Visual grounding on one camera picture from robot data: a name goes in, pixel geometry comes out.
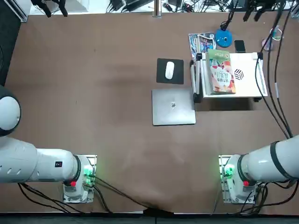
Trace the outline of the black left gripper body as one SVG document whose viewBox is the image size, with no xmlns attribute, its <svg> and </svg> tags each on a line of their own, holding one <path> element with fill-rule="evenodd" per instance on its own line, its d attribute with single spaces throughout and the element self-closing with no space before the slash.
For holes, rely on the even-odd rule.
<svg viewBox="0 0 299 224">
<path fill-rule="evenodd" d="M 54 2 L 58 5 L 65 5 L 66 0 L 31 0 L 33 5 L 41 5 L 42 3 L 46 2 Z"/>
</svg>

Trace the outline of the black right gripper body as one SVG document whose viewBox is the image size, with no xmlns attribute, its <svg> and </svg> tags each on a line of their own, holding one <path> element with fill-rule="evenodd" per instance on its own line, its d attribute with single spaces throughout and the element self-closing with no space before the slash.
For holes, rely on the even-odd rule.
<svg viewBox="0 0 299 224">
<path fill-rule="evenodd" d="M 280 0 L 246 0 L 245 6 L 273 6 L 281 2 Z"/>
</svg>

